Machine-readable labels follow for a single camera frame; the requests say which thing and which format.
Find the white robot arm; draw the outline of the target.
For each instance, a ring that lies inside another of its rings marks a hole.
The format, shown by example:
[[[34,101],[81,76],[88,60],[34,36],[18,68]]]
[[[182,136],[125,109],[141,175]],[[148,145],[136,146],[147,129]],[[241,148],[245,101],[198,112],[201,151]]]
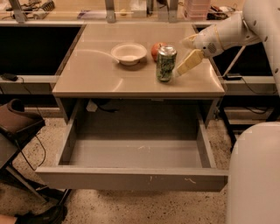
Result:
[[[244,0],[242,11],[181,40],[190,50],[175,73],[235,46],[262,44],[280,92],[280,0]],[[234,143],[228,167],[226,224],[280,224],[280,122],[260,122]]]

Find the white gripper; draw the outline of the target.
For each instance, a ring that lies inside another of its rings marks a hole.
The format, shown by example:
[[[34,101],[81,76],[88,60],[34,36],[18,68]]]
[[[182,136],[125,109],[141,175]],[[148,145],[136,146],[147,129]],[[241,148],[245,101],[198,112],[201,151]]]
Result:
[[[216,24],[208,26],[197,35],[193,34],[183,38],[181,44],[185,48],[194,50],[178,63],[175,69],[176,76],[181,76],[195,68],[202,62],[204,57],[212,58],[224,52]]]

